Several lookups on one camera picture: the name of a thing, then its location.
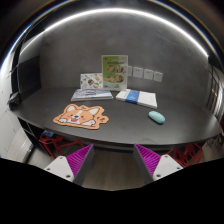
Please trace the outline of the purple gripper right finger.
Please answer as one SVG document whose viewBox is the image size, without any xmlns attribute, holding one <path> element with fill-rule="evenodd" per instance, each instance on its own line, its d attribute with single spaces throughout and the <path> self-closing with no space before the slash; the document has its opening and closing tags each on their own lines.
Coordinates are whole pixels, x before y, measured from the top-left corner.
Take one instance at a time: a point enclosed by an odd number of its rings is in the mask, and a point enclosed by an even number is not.
<svg viewBox="0 0 224 224">
<path fill-rule="evenodd" d="M 139 144 L 134 145 L 133 154 L 145 184 L 152 183 L 182 169 L 182 166 L 169 155 L 160 156 Z"/>
</svg>

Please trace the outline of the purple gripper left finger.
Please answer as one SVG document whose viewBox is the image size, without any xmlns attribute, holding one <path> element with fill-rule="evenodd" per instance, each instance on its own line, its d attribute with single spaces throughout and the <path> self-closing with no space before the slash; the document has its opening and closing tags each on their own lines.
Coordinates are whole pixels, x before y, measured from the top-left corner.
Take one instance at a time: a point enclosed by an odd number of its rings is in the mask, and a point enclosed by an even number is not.
<svg viewBox="0 0 224 224">
<path fill-rule="evenodd" d="M 93 156 L 94 146 L 88 145 L 67 157 L 57 157 L 45 168 L 45 171 L 81 186 Z"/>
</svg>

